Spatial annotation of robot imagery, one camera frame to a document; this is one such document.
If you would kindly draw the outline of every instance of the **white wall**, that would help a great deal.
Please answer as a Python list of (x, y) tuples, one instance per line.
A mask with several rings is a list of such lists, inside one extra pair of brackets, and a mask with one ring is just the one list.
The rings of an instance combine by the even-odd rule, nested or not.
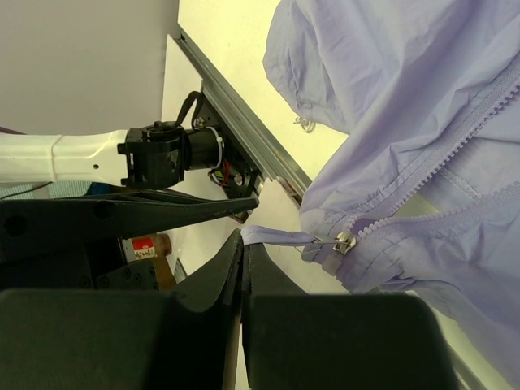
[(89, 134), (160, 119), (179, 0), (0, 0), (0, 126)]

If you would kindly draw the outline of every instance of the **bottle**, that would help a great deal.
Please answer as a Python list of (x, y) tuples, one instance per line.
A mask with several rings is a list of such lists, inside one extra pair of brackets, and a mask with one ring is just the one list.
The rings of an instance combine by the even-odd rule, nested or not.
[(136, 260), (166, 257), (172, 250), (170, 237), (164, 233), (132, 238), (132, 244)]

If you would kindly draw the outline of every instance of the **zipper pull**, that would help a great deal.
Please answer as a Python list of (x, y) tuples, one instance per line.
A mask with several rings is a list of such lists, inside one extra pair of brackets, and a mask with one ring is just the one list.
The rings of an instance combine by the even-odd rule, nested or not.
[(334, 251), (345, 256), (354, 246), (356, 246), (358, 238), (347, 230), (338, 234), (336, 241), (338, 241), (338, 243), (334, 245)]
[(337, 235), (336, 241), (337, 244), (334, 245), (334, 251), (322, 263), (322, 269), (332, 276), (336, 276), (343, 258), (356, 246), (358, 238), (352, 232), (346, 230)]

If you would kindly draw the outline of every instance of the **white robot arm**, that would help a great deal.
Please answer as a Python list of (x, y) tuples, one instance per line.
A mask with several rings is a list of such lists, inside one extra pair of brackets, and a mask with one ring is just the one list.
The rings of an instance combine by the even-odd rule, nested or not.
[(0, 183), (83, 180), (135, 189), (164, 189), (184, 171), (223, 161), (214, 128), (184, 130), (177, 122), (94, 136), (0, 133)]
[(0, 134), (0, 183), (83, 180), (120, 186), (128, 177), (118, 154), (128, 130), (95, 136)]

